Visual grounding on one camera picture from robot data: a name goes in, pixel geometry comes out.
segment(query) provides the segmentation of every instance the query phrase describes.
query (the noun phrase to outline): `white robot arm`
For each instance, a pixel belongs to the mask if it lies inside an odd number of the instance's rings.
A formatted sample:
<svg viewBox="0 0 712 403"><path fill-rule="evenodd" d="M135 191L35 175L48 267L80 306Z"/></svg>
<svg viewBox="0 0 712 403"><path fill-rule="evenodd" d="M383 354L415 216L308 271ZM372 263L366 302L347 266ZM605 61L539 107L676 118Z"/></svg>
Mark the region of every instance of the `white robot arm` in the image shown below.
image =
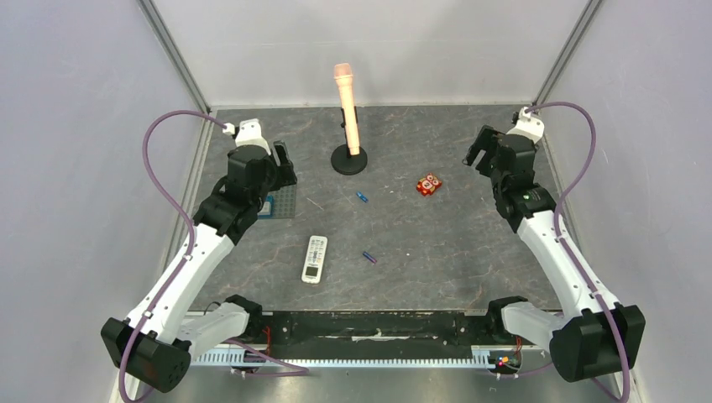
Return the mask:
<svg viewBox="0 0 712 403"><path fill-rule="evenodd" d="M212 271L257 221L267 193L296 183L285 145L275 142L273 153L262 138L257 119L241 122L239 136L233 125L223 132L233 135L236 148L228 153L228 174L217 182L193 217L196 237L191 255L186 256L188 237L149 294L124 320L109 318L102 328L104 344L118 367L134 327L146 318L131 349L127 372L162 392L178 385L191 357L243 334L250 313L261 313L258 304L232 296L215 311L182 324ZM185 264L171 280L183 259ZM150 311L149 305L168 282L170 287L159 305Z"/></svg>
<svg viewBox="0 0 712 403"><path fill-rule="evenodd" d="M623 336L632 368L645 318L637 306L622 306L603 285L569 237L561 218L560 235L555 232L556 203L546 189L534 182L534 155L544 124L526 110L523 107L514 116L516 125L507 133L482 127L463 163L472 165L484 151L477 171L490 178L497 212L534 253L561 302L563 316L537 309L522 297L503 298L489 304L493 334L521 336L548 351L557 371L569 382L620 371L610 325L595 298L601 295ZM581 270L566 253L561 244L564 239L596 291L589 288Z"/></svg>

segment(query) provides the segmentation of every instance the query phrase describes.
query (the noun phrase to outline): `gray tabletop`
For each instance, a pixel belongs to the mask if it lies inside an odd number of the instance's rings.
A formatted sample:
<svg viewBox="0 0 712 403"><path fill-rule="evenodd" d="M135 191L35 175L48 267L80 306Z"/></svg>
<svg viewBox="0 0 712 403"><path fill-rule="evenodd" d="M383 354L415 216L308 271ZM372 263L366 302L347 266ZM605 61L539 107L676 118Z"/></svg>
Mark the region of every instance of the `gray tabletop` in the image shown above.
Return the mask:
<svg viewBox="0 0 712 403"><path fill-rule="evenodd" d="M259 118L284 140L298 177L296 217L259 220L215 269L193 309L240 294L267 310L479 309L519 295L560 305L534 256L495 210L490 182L461 163L483 124L511 127L517 106L359 108L368 167L342 176L330 164L343 143L338 108L220 111L231 123ZM227 169L232 140L212 134L197 200ZM543 150L537 180L555 192ZM432 196L416 184L432 172ZM364 203L356 192L369 198ZM301 282L310 236L328 237L319 285ZM377 260L362 256L368 251Z"/></svg>

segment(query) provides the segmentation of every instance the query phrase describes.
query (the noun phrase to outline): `white enclosure wall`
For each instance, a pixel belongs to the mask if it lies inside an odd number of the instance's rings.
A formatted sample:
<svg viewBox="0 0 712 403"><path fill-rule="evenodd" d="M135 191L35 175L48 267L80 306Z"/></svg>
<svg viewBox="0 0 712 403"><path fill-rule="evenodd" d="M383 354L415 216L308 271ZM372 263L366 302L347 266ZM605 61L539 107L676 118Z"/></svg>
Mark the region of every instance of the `white enclosure wall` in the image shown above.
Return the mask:
<svg viewBox="0 0 712 403"><path fill-rule="evenodd" d="M585 0L154 0L213 106L530 102Z"/></svg>
<svg viewBox="0 0 712 403"><path fill-rule="evenodd" d="M637 369L655 403L709 401L710 15L703 0L604 2L549 98L581 104L596 122L574 224L596 273L646 315ZM567 109L545 118L569 183L586 123Z"/></svg>
<svg viewBox="0 0 712 403"><path fill-rule="evenodd" d="M159 114L194 108L134 1L0 5L0 401L107 401L99 336L160 272L176 215L141 160ZM200 122L151 144L185 186Z"/></svg>

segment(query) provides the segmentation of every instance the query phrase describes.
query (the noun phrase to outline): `white remote control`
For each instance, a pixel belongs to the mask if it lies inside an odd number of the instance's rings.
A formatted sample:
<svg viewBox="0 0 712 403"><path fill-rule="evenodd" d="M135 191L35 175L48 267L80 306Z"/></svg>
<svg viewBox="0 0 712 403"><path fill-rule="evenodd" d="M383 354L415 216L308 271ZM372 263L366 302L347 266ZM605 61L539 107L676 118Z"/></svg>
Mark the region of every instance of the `white remote control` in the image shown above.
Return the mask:
<svg viewBox="0 0 712 403"><path fill-rule="evenodd" d="M301 280L309 284L319 284L322 280L324 257L327 254L327 237L312 235L309 238L309 247L306 249L304 269L301 271Z"/></svg>

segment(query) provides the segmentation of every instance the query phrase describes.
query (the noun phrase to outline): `metal corner post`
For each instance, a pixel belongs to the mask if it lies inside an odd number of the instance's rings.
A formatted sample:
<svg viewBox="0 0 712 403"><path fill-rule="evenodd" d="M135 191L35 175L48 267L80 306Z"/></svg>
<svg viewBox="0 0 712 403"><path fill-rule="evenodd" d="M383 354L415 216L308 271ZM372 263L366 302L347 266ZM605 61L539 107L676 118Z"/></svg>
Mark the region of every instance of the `metal corner post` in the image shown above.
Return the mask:
<svg viewBox="0 0 712 403"><path fill-rule="evenodd" d="M586 3L586 7L584 7L581 15L578 16L578 21L576 21L576 24L571 30L571 34L568 35L566 43L564 43L561 52L559 52L558 57L554 62L554 66L551 71L549 71L547 79L544 81L539 93L537 93L537 97L534 98L534 105L544 103L552 93L552 89L563 73L563 70L566 68L566 64L569 59L571 59L571 55L573 55L573 52L579 46L579 42L584 37L586 29L589 27L596 13L599 11L602 2L603 0L589 0Z"/></svg>
<svg viewBox="0 0 712 403"><path fill-rule="evenodd" d="M191 71L188 69L186 61L183 59L181 52L175 45L175 41L170 36L170 32L165 26L165 22L160 17L158 8L155 6L153 0L137 0L137 3L141 7L141 10L144 12L146 20L148 20L151 28L154 30L156 37L158 38L160 44L163 46L165 53L170 59L170 62L175 67L175 70L178 71L178 75L181 77L181 80L186 85L186 89L190 93L193 102L196 104L196 107L204 113L209 113L210 105L207 104L205 97L202 95L195 78L193 78Z"/></svg>

